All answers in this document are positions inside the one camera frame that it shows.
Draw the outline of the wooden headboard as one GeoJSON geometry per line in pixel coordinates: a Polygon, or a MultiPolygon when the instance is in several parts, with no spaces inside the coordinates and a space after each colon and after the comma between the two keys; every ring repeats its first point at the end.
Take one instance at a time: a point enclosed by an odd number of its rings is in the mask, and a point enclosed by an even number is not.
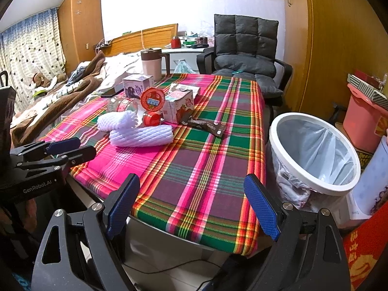
{"type": "Polygon", "coordinates": [[[142,49],[165,48],[177,34],[178,24],[147,28],[114,38],[102,46],[101,50],[106,57],[113,57],[120,53],[136,53],[142,49]]]}

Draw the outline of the red thermos jar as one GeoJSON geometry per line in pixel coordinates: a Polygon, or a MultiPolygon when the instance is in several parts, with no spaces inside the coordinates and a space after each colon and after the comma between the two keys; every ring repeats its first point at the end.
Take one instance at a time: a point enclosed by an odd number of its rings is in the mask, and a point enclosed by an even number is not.
{"type": "Polygon", "coordinates": [[[170,42],[172,49],[180,49],[181,48],[181,39],[178,36],[174,36],[170,42]]]}

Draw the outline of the pink plaid tablecloth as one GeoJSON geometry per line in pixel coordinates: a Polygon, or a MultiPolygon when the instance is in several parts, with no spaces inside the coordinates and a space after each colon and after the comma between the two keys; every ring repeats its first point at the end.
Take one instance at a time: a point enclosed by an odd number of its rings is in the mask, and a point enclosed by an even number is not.
{"type": "Polygon", "coordinates": [[[158,86],[168,91],[172,83],[199,87],[193,117],[224,124],[222,138],[175,125],[169,145],[117,148],[97,129],[107,106],[98,97],[65,117],[43,140],[77,137],[95,147],[95,159],[71,174],[99,198],[127,175],[138,175],[141,189],[131,210],[138,220],[193,243],[249,256],[258,246],[259,220],[243,182],[250,173],[266,178],[260,87],[255,81],[200,74],[174,74],[158,86]]]}

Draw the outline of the grey cushioned office chair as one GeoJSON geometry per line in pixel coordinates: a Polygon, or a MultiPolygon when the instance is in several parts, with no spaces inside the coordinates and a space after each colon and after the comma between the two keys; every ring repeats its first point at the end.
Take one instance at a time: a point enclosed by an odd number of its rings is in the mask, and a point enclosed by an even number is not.
{"type": "Polygon", "coordinates": [[[197,55],[200,74],[255,81],[269,107],[283,105],[291,65],[276,58],[279,22],[243,15],[214,15],[214,46],[197,55]]]}

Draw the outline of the wooden wardrobe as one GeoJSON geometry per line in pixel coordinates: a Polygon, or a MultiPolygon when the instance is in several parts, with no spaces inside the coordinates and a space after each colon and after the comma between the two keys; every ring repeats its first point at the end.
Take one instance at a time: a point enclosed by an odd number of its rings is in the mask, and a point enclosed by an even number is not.
{"type": "Polygon", "coordinates": [[[367,0],[285,0],[285,109],[328,120],[347,106],[347,76],[387,72],[387,32],[367,0]]]}

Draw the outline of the pink mug brown lid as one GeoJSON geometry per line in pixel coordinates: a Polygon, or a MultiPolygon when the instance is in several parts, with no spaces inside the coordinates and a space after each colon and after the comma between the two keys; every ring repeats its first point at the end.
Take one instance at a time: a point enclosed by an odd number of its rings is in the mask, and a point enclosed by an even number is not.
{"type": "Polygon", "coordinates": [[[161,48],[148,48],[140,52],[143,73],[153,76],[154,81],[162,79],[162,60],[165,61],[166,75],[170,75],[170,54],[164,53],[161,48]]]}

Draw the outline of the white foam net sleeve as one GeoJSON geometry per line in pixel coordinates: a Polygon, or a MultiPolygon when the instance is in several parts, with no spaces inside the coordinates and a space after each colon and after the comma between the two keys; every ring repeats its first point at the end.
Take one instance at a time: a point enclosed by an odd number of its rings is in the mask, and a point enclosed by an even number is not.
{"type": "Polygon", "coordinates": [[[144,128],[122,128],[109,133],[111,145],[117,147],[149,147],[167,145],[173,142],[171,125],[157,125],[144,128]]]}
{"type": "Polygon", "coordinates": [[[123,128],[135,128],[137,126],[137,115],[131,110],[123,112],[108,112],[98,117],[97,129],[103,132],[123,128]]]}

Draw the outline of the purple milk carton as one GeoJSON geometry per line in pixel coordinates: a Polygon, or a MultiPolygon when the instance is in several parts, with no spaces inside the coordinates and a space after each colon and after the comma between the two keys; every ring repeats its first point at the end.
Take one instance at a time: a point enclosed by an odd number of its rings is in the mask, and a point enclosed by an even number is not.
{"type": "Polygon", "coordinates": [[[140,99],[146,89],[154,86],[154,77],[144,74],[130,74],[123,78],[122,83],[127,98],[140,99]]]}

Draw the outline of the brown blanket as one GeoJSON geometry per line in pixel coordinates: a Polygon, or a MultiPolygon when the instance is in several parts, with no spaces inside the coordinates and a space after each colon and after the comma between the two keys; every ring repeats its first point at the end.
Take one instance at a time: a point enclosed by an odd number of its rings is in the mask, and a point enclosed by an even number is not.
{"type": "Polygon", "coordinates": [[[99,75],[104,61],[105,55],[102,51],[99,51],[86,67],[80,85],[72,93],[61,96],[46,108],[41,116],[36,116],[33,120],[26,120],[18,124],[11,131],[13,146],[19,147],[32,143],[46,127],[94,92],[102,83],[102,79],[98,79],[96,76],[99,75]]]}

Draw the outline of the patterned curtain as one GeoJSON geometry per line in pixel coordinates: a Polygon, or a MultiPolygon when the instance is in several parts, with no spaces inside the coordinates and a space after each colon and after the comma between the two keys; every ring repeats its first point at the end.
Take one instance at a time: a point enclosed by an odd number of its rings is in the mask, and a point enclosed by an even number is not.
{"type": "Polygon", "coordinates": [[[15,112],[33,102],[32,78],[41,72],[53,78],[65,71],[56,8],[32,15],[1,32],[1,70],[16,90],[15,112]]]}

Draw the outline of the green plastic bag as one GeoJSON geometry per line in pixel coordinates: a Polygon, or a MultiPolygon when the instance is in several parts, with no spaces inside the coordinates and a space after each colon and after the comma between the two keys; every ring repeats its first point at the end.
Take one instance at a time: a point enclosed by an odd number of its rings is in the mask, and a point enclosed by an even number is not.
{"type": "Polygon", "coordinates": [[[174,63],[176,64],[175,74],[196,74],[196,71],[188,65],[185,59],[174,60],[174,63]]]}

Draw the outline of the clear plastic bottle red cap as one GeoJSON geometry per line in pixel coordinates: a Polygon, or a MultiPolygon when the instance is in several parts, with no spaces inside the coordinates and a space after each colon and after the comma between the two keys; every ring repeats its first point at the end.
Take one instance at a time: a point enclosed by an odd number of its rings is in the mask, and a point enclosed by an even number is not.
{"type": "Polygon", "coordinates": [[[142,107],[138,98],[113,97],[110,98],[106,107],[107,112],[130,111],[135,115],[135,127],[157,126],[163,123],[160,111],[149,111],[142,107]]]}

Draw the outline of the black smartphone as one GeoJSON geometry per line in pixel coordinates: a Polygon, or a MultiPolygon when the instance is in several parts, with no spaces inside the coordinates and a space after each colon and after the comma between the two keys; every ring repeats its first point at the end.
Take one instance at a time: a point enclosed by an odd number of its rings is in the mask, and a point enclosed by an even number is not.
{"type": "Polygon", "coordinates": [[[123,92],[124,88],[122,87],[122,84],[116,86],[116,87],[111,87],[108,89],[106,92],[101,94],[102,98],[112,98],[121,92],[123,92]]]}

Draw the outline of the pink plastic storage box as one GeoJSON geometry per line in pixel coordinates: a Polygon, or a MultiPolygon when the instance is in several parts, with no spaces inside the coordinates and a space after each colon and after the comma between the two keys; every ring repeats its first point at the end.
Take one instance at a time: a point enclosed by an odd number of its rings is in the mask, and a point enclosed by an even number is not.
{"type": "Polygon", "coordinates": [[[374,153],[387,134],[387,110],[373,103],[354,85],[349,83],[347,87],[350,101],[343,128],[356,148],[374,153]]]}

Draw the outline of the red festive mat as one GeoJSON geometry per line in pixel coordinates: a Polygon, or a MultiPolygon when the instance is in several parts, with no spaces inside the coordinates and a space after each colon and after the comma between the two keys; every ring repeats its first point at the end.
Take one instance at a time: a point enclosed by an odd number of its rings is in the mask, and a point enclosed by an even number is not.
{"type": "Polygon", "coordinates": [[[372,277],[387,246],[387,202],[367,221],[346,235],[343,246],[350,272],[350,289],[362,290],[362,283],[372,277]]]}

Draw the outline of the striped flat box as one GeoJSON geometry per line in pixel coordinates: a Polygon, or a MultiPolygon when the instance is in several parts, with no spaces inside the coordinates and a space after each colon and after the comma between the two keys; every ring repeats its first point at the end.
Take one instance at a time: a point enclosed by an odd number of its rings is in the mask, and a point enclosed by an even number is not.
{"type": "Polygon", "coordinates": [[[347,82],[363,93],[371,102],[386,110],[388,109],[387,97],[372,85],[361,80],[353,74],[348,74],[347,82]]]}

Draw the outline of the tall wooden cabinet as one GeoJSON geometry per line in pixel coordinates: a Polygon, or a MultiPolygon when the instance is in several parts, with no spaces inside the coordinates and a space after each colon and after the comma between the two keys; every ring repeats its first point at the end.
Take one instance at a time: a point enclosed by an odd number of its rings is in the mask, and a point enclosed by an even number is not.
{"type": "Polygon", "coordinates": [[[95,56],[95,46],[104,38],[101,0],[64,0],[58,8],[60,41],[65,72],[70,75],[83,61],[95,56]]]}

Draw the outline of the white round trash bin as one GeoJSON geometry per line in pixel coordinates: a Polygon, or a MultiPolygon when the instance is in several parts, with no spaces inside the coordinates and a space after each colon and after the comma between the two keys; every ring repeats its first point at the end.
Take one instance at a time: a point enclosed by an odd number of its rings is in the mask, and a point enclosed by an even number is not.
{"type": "Polygon", "coordinates": [[[344,134],[309,114],[274,118],[265,153],[266,188],[299,210],[336,210],[361,175],[358,155],[344,134]]]}

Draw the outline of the white side desk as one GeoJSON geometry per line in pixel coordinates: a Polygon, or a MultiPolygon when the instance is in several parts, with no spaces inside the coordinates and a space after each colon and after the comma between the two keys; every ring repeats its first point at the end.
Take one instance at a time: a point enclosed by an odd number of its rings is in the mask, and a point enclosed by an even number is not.
{"type": "Polygon", "coordinates": [[[179,49],[168,49],[162,48],[163,53],[168,53],[170,55],[170,72],[173,73],[179,61],[186,61],[189,67],[195,72],[195,74],[199,73],[199,69],[197,67],[197,56],[204,51],[208,51],[207,48],[179,48],[179,49]]]}

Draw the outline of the pink strawberry milk carton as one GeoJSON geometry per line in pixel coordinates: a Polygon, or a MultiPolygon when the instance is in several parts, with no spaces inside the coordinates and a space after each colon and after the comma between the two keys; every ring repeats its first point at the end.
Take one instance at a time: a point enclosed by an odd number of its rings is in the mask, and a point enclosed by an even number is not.
{"type": "Polygon", "coordinates": [[[187,115],[191,115],[193,109],[193,91],[176,90],[165,96],[162,108],[163,119],[168,123],[180,123],[187,115]]]}

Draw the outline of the brown snack wrapper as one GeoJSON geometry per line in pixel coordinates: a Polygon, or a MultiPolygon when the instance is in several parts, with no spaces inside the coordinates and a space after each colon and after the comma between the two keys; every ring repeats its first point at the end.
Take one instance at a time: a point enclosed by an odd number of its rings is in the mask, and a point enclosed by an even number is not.
{"type": "Polygon", "coordinates": [[[226,129],[226,126],[216,121],[199,120],[192,117],[190,114],[186,114],[181,119],[180,123],[195,129],[203,130],[212,134],[214,137],[222,138],[226,129]]]}

